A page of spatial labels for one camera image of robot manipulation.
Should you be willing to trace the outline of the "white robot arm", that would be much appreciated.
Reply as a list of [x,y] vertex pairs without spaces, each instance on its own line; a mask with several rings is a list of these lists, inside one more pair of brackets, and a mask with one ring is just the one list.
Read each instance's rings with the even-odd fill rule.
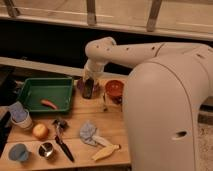
[[85,78],[104,66],[131,69],[122,111],[132,171],[199,171],[198,114],[213,95],[213,48],[200,43],[118,45],[111,37],[89,42]]

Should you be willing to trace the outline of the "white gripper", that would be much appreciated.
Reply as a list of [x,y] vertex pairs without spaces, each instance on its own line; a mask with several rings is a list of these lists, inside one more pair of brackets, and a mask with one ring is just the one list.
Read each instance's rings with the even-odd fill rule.
[[103,73],[103,64],[88,59],[86,64],[84,65],[83,81],[92,79],[95,83],[97,83],[102,73]]

